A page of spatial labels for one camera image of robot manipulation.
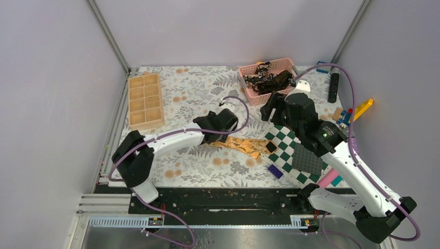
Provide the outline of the yellow patterned tie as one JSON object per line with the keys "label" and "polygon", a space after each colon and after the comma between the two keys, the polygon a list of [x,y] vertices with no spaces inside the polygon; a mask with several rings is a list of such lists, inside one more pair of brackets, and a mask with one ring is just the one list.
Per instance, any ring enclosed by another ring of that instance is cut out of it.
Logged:
{"label": "yellow patterned tie", "polygon": [[262,155],[272,155],[279,149],[271,140],[244,139],[232,136],[229,136],[225,142],[217,141],[210,145],[234,149],[254,159],[260,158]]}

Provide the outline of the wooden compartment tray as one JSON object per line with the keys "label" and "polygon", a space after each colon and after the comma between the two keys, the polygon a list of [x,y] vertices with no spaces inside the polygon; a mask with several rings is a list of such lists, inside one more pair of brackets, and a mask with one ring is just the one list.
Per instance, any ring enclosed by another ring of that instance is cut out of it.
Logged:
{"label": "wooden compartment tray", "polygon": [[165,125],[161,81],[158,74],[128,79],[128,125],[131,130],[156,129]]}

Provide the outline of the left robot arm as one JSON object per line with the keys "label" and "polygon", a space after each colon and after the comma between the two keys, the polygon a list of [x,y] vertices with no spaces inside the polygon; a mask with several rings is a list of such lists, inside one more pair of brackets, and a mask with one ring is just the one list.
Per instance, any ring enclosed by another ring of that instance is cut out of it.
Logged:
{"label": "left robot arm", "polygon": [[185,147],[224,142],[238,126],[238,117],[229,109],[197,117],[191,123],[169,132],[143,136],[131,131],[112,155],[114,170],[118,171],[126,187],[141,200],[148,213],[160,209],[159,193],[149,178],[154,162]]}

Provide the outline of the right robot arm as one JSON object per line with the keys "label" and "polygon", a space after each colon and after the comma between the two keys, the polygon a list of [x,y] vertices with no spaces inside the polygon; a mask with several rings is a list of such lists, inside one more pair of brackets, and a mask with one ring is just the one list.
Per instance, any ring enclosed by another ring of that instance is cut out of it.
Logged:
{"label": "right robot arm", "polygon": [[310,214],[325,211],[357,227],[371,242],[382,243],[417,206],[381,181],[352,150],[349,139],[332,122],[319,119],[315,104],[305,93],[273,92],[261,107],[263,121],[290,129],[301,145],[331,166],[356,193],[348,198],[317,184],[299,193],[299,210]]}

